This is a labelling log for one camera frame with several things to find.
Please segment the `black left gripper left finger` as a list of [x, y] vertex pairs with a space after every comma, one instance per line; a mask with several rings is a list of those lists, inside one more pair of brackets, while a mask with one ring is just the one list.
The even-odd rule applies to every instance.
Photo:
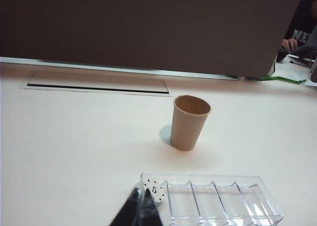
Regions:
[[134, 188], [125, 203], [114, 217], [110, 226], [137, 226], [139, 220], [139, 206], [142, 199], [140, 188]]

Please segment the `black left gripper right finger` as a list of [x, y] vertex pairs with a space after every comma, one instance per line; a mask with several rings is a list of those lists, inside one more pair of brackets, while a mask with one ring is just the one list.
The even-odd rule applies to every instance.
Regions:
[[140, 225], [141, 226], [162, 226], [159, 212], [155, 206], [153, 197], [146, 189], [143, 201], [140, 207]]

